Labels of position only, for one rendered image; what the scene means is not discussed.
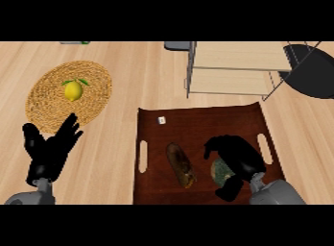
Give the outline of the elongated brown vegetable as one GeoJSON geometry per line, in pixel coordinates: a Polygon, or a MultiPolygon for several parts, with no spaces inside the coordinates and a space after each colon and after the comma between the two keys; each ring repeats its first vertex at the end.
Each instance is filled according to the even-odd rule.
{"type": "Polygon", "coordinates": [[[173,170],[176,181],[183,188],[189,188],[197,181],[192,164],[176,143],[166,146],[166,159],[173,170]]]}

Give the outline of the yellow lemon with leaves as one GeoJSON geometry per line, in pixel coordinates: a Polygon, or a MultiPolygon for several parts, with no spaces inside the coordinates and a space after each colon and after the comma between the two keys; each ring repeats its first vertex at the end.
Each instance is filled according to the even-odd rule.
{"type": "Polygon", "coordinates": [[[82,97],[83,89],[82,86],[86,86],[89,83],[85,79],[73,79],[68,81],[64,81],[61,85],[64,86],[64,98],[73,102],[82,97]]]}

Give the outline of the dark brown wooden tray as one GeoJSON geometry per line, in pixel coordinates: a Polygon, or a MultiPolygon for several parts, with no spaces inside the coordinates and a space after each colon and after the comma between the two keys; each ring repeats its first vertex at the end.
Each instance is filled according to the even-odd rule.
{"type": "Polygon", "coordinates": [[[210,165],[217,158],[204,159],[204,143],[219,135],[238,135],[251,146],[269,129],[260,105],[192,108],[136,113],[136,142],[147,143],[147,168],[133,172],[132,202],[136,205],[217,205],[225,201],[214,196],[210,165]],[[166,124],[158,124],[158,117],[166,124]],[[192,164],[197,181],[183,188],[167,162],[166,147],[176,143],[192,164]]]}

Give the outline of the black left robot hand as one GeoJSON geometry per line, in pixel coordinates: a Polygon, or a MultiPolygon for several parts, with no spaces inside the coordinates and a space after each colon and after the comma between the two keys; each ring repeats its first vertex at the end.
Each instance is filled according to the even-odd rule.
{"type": "Polygon", "coordinates": [[[58,177],[67,154],[83,133],[79,131],[76,119],[76,114],[70,113],[55,134],[48,139],[43,139],[32,123],[24,123],[21,126],[23,148],[30,157],[24,181],[32,186],[36,185],[36,181],[40,178],[52,183],[58,177]]]}

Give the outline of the round woven wicker placemat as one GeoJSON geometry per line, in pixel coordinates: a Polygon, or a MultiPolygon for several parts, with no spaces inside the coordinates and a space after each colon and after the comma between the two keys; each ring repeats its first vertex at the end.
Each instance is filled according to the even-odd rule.
{"type": "Polygon", "coordinates": [[[24,100],[27,121],[42,133],[54,134],[73,113],[85,126],[99,115],[111,95],[111,77],[93,61],[68,61],[35,83],[24,100]]]}

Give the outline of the dark grey appliance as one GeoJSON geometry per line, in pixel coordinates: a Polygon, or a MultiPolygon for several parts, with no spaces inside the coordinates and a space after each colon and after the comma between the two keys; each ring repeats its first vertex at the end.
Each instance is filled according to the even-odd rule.
{"type": "Polygon", "coordinates": [[[166,41],[164,48],[169,51],[188,51],[189,50],[189,42],[188,41],[166,41]]]}

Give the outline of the tiered shelf with wooden boards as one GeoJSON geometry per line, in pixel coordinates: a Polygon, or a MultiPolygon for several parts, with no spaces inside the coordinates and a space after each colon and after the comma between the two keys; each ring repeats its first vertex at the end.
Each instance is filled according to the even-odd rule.
{"type": "Polygon", "coordinates": [[[292,53],[291,42],[282,48],[279,41],[191,41],[186,95],[256,95],[266,101],[282,83],[273,74],[291,73],[287,52],[292,53]]]}

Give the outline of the black frying pan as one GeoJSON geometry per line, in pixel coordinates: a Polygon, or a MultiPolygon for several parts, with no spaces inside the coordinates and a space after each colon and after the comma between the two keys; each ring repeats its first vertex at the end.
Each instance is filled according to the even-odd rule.
{"type": "Polygon", "coordinates": [[[301,94],[334,100],[334,58],[317,48],[304,44],[282,47],[291,71],[279,77],[301,94]]]}

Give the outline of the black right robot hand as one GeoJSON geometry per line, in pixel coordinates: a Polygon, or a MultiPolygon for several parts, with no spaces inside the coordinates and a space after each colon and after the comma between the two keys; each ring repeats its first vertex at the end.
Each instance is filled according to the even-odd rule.
{"type": "Polygon", "coordinates": [[[256,173],[264,173],[266,167],[260,154],[238,135],[220,135],[208,139],[204,144],[204,159],[211,151],[235,175],[225,181],[223,186],[214,190],[214,195],[226,202],[232,202],[241,191],[242,182],[250,182],[256,173]]]}

